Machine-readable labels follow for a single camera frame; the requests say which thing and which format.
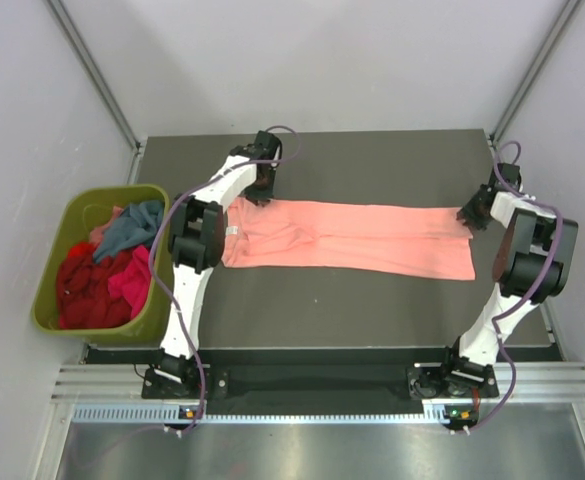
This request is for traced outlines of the salmon pink t shirt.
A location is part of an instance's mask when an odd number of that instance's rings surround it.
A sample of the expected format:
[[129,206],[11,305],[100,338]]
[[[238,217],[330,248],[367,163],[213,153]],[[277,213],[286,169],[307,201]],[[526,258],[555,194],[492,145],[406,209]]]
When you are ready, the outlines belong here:
[[235,200],[227,211],[228,268],[329,267],[472,281],[470,230],[449,207],[409,208]]

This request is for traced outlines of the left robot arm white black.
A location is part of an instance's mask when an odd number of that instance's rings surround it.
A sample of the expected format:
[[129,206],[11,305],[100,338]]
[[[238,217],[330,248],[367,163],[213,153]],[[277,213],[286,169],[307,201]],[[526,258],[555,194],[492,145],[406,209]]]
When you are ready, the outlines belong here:
[[177,396],[205,396],[198,326],[208,282],[225,248],[225,214],[238,198],[269,203],[283,161],[283,145],[273,129],[260,130],[252,142],[233,148],[209,180],[177,197],[164,215],[157,235],[168,234],[173,285],[156,281],[170,311],[153,370]]

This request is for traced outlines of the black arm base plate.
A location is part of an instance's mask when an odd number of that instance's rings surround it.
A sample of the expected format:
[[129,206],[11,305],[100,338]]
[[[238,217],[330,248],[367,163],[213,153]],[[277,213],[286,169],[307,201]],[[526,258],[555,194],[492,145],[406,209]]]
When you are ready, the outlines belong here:
[[400,399],[494,399],[499,389],[494,370],[475,373],[432,366],[359,365],[237,365],[208,367],[206,396],[225,399],[252,392],[367,391],[387,392]]

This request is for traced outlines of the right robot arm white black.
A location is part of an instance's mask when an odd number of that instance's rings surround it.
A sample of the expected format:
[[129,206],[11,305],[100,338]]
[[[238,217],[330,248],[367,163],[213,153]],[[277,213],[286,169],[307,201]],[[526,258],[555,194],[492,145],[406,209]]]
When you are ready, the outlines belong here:
[[520,167],[498,162],[490,179],[459,210],[463,225],[505,228],[493,268],[494,288],[479,317],[447,349],[441,388],[459,396],[471,389],[496,394],[492,365],[518,324],[565,288],[579,225],[521,191]]

